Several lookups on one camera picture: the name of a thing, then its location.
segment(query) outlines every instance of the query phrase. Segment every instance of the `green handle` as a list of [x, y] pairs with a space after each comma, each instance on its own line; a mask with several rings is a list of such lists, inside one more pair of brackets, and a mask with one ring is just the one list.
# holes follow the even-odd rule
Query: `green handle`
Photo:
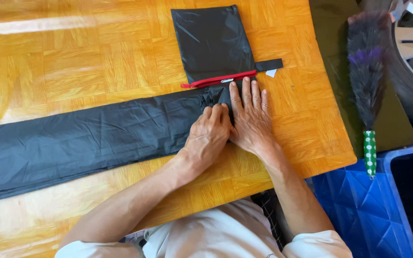
[[377, 154], [375, 147], [375, 131], [365, 131], [364, 134], [364, 163], [368, 176], [375, 176]]

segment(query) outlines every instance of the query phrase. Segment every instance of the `right hand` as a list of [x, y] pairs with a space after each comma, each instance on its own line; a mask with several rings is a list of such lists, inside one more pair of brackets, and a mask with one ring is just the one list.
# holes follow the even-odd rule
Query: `right hand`
[[281, 149], [272, 135], [272, 121], [268, 114], [267, 91], [259, 94], [257, 81], [245, 77], [242, 83], [243, 105], [237, 84], [229, 85], [235, 126], [230, 131], [230, 140], [242, 149], [254, 153], [261, 160], [269, 151]]

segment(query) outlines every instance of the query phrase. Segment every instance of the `forearm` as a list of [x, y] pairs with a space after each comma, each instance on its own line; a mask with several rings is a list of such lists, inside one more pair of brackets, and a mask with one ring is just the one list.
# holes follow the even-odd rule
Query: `forearm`
[[267, 151], [260, 159], [270, 174], [291, 232], [297, 235], [334, 230], [318, 200], [296, 174], [281, 147], [275, 143], [270, 149], [272, 151]]
[[176, 155], [151, 175], [111, 196], [84, 215], [66, 234], [60, 247], [74, 241], [119, 241], [164, 197], [190, 181], [174, 176], [182, 175], [189, 169], [191, 166], [185, 158]]

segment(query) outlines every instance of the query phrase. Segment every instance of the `parquet table surface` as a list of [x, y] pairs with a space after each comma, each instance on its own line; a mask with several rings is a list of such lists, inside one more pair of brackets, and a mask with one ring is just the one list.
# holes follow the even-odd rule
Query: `parquet table surface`
[[[283, 59], [275, 78], [257, 79], [270, 93], [274, 133], [299, 175], [354, 163], [307, 0], [0, 0], [0, 124], [181, 91], [187, 78], [170, 9], [232, 4], [255, 60]], [[0, 200], [0, 256], [54, 256], [83, 214], [170, 158]], [[261, 162], [227, 144], [210, 169], [135, 230], [269, 188]]]

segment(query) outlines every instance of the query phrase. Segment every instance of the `hand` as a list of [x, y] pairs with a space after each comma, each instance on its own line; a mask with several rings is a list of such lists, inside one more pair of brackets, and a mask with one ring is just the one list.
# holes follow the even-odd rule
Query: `hand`
[[186, 145], [179, 151], [193, 167], [192, 180], [213, 164], [229, 139], [232, 124], [227, 104], [206, 107], [190, 128]]
[[230, 132], [230, 140], [242, 149], [254, 153], [261, 160], [269, 151], [281, 149], [272, 135], [272, 122], [268, 114], [267, 91], [259, 95], [257, 81], [245, 77], [242, 83], [243, 105], [237, 84], [229, 85], [235, 127]]

